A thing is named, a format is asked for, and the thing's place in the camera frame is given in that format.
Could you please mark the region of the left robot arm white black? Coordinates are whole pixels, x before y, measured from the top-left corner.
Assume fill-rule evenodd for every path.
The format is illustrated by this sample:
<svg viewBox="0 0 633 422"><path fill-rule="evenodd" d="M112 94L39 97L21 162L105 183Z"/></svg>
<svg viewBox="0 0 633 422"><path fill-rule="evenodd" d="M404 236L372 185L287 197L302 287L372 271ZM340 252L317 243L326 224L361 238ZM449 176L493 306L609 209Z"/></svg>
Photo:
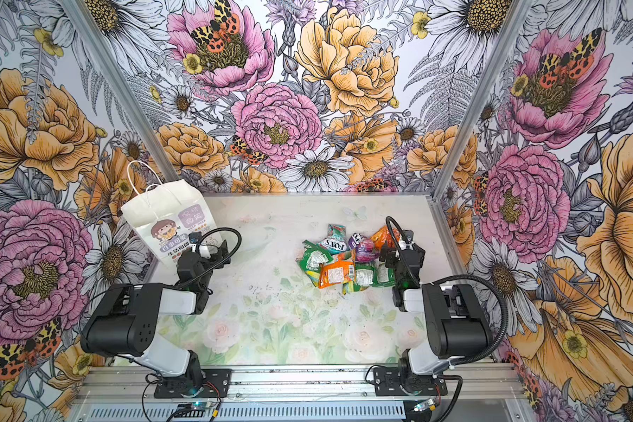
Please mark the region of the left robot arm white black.
<svg viewBox="0 0 633 422"><path fill-rule="evenodd" d="M209 245L204 257L195 247L186 249L177 263L173 285L117 285L102 295L81 333L86 353L122 357L153 370L167 392L194 396L205 386L197 353L175 346L158 334L158 319L203 313L212 290L214 270L230 263L228 244Z"/></svg>

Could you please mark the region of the orange snack packet front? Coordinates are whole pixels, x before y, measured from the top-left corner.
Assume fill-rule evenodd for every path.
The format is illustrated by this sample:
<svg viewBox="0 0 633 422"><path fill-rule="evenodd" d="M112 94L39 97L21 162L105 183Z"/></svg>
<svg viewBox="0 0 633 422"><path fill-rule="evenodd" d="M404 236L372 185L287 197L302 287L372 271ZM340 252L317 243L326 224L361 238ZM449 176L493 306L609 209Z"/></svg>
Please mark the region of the orange snack packet front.
<svg viewBox="0 0 633 422"><path fill-rule="evenodd" d="M318 282L319 288L346 284L355 279L355 264L349 260L340 260L322 266Z"/></svg>

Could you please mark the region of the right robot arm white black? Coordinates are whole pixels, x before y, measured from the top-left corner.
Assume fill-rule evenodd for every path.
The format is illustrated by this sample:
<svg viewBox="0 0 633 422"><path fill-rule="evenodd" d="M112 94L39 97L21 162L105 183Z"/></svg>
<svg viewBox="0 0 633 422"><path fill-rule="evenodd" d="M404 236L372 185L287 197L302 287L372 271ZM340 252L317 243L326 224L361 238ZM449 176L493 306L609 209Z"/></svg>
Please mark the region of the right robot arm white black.
<svg viewBox="0 0 633 422"><path fill-rule="evenodd" d="M499 343L467 274L420 283L425 254L404 238L382 246L380 259L392 282L393 303L399 311L424 318L426 338L408 346L395 369L374 369L378 396L445 394L446 371L483 359Z"/></svg>

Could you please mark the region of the white paper bag with cartoon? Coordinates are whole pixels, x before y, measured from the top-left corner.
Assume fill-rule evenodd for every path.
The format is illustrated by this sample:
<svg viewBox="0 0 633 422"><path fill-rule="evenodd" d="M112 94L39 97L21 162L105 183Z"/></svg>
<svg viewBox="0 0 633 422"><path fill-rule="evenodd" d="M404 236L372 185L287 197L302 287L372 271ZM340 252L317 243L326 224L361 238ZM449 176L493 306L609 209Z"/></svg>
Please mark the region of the white paper bag with cartoon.
<svg viewBox="0 0 633 422"><path fill-rule="evenodd" d="M126 175L136 197L121 207L122 216L160 263L174 270L193 245L190 235L214 230L216 222L202 193L182 179L152 184L140 192L131 175L136 165L146 163L128 164Z"/></svg>

